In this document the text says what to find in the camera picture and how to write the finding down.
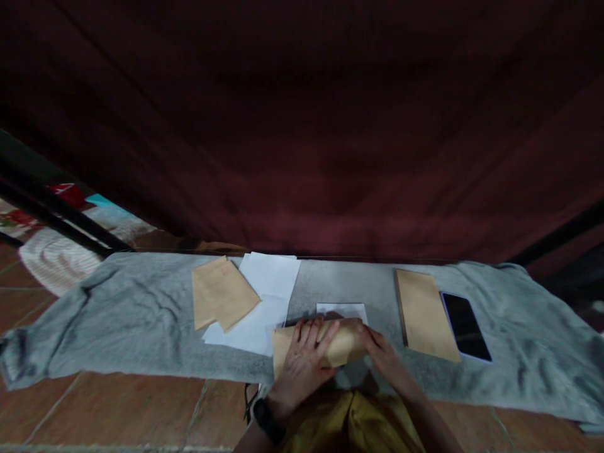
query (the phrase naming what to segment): black phone screen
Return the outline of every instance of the black phone screen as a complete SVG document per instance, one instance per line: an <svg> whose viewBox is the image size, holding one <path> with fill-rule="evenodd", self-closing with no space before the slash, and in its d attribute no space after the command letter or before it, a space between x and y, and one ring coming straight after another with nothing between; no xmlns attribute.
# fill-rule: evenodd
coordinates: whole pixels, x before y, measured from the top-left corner
<svg viewBox="0 0 604 453"><path fill-rule="evenodd" d="M484 342L483 334L478 327L472 306L467 299L453 294L442 293L451 329L457 342L459 352L486 361L493 361Z"/></svg>

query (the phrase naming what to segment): kraft paper envelope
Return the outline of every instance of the kraft paper envelope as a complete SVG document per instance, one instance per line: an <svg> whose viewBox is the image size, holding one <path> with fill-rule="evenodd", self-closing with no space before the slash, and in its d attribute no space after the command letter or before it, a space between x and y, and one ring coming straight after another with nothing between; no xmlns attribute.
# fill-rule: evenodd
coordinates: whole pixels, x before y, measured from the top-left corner
<svg viewBox="0 0 604 453"><path fill-rule="evenodd" d="M227 262L227 257L222 256L214 261L204 264L203 266L196 267L191 271L191 281L193 284L193 320L195 323L195 330L199 330L207 325L212 324L216 321L214 313L211 312L209 306L205 303L202 297L202 289L199 288L203 285L203 281L199 281L208 272L213 271L217 267L222 266Z"/></svg>
<svg viewBox="0 0 604 453"><path fill-rule="evenodd" d="M358 326L362 324L362 321L358 318L345 318L339 321L340 328L327 348L327 353L323 359L322 366L324 368L335 368L346 365L348 362L360 359L366 353L361 337L357 332ZM325 321L325 324L319 331L319 341L323 338L332 322L334 321ZM272 331L272 366L275 379L279 377L283 368L295 328L295 326L292 326Z"/></svg>
<svg viewBox="0 0 604 453"><path fill-rule="evenodd" d="M396 282L409 349L460 362L461 356L434 277L397 269Z"/></svg>
<svg viewBox="0 0 604 453"><path fill-rule="evenodd" d="M260 302L260 298L235 265L227 261L197 282L204 304L226 333Z"/></svg>

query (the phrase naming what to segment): wristwatch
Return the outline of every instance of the wristwatch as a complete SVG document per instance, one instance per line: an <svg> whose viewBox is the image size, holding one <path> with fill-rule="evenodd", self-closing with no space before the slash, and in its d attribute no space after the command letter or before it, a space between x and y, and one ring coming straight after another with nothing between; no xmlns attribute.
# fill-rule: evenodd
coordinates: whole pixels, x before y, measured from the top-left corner
<svg viewBox="0 0 604 453"><path fill-rule="evenodd" d="M275 422L271 409L264 398L260 398L254 405L254 418L258 426L266 433L275 447L279 446L285 437L285 431Z"/></svg>

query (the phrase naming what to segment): hand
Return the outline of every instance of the hand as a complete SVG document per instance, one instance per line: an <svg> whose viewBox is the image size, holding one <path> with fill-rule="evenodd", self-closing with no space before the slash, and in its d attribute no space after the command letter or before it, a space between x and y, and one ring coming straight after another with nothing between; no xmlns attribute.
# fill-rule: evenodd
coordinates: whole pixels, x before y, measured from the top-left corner
<svg viewBox="0 0 604 453"><path fill-rule="evenodd" d="M336 373L334 368L321 368L321 360L340 328L340 322L334 321L317 342L322 326L323 318L306 323L300 320L296 324L281 374L265 398L273 418L281 425Z"/></svg>
<svg viewBox="0 0 604 453"><path fill-rule="evenodd" d="M392 387L399 387L401 380L412 380L384 335L365 324L360 324L358 330L371 361Z"/></svg>

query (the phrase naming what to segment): yellow shirt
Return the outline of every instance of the yellow shirt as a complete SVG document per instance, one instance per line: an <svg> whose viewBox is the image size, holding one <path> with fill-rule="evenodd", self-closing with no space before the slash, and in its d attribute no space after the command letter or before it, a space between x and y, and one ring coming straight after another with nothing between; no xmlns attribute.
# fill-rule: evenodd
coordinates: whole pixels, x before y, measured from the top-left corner
<svg viewBox="0 0 604 453"><path fill-rule="evenodd" d="M298 408L279 449L290 453L424 452L399 398L317 392Z"/></svg>

